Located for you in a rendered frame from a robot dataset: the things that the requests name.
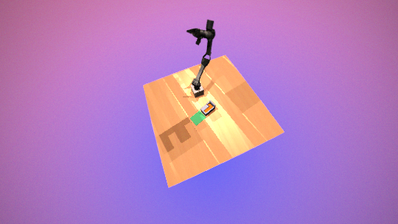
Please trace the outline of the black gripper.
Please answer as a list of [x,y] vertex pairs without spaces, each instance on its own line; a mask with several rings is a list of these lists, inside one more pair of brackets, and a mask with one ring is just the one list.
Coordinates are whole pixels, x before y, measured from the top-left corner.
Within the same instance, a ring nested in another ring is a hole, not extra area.
[[196,28],[188,29],[186,32],[195,36],[196,38],[199,38],[199,37],[205,38],[205,35],[206,35],[206,30],[202,30],[202,29],[198,29],[198,28],[197,29]]

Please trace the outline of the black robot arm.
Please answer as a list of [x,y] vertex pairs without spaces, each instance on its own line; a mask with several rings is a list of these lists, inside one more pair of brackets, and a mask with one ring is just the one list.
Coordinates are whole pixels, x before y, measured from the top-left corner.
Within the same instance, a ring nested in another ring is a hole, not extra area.
[[[202,75],[202,73],[203,73],[203,70],[205,69],[205,67],[207,67],[207,66],[209,65],[210,60],[211,60],[211,54],[212,54],[212,41],[213,41],[214,36],[215,36],[215,30],[212,29],[213,23],[214,23],[214,21],[209,20],[209,19],[207,20],[206,35],[205,35],[205,38],[207,38],[207,40],[208,40],[208,43],[207,43],[207,50],[206,50],[205,55],[204,55],[203,58],[202,58],[201,67],[200,67],[200,69],[199,69],[199,72],[198,72],[196,78],[194,78],[193,81],[192,81],[192,85],[194,86],[194,89],[195,89],[195,90],[199,90],[199,89],[200,89],[200,84],[201,84],[201,83],[200,83],[200,77],[201,77],[201,75]],[[196,43],[195,43],[195,44],[197,44],[198,46],[199,46],[199,44],[200,44],[200,42],[201,42],[201,38],[202,38],[202,37],[197,38],[197,41],[196,41]],[[205,58],[206,55],[209,55],[209,59],[206,59],[206,58]]]

